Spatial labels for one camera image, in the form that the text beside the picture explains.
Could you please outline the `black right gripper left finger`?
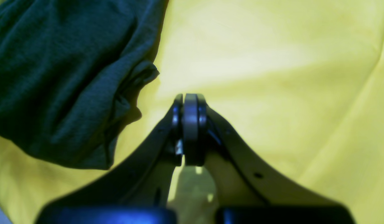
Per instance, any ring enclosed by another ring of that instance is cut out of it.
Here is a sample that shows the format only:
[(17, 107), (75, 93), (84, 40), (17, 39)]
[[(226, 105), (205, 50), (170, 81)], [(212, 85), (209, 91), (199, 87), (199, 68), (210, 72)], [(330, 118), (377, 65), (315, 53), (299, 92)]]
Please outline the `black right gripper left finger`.
[(176, 224), (166, 207), (175, 167), (182, 164), (183, 96), (117, 167), (46, 205), (37, 224)]

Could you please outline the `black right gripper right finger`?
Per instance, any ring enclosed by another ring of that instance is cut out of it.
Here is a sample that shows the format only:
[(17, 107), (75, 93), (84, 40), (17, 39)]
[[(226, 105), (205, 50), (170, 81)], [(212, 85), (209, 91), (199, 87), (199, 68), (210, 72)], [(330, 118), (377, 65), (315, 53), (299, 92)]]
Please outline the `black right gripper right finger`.
[(349, 210), (285, 177), (203, 95), (190, 95), (190, 164), (215, 181), (218, 224), (354, 224)]

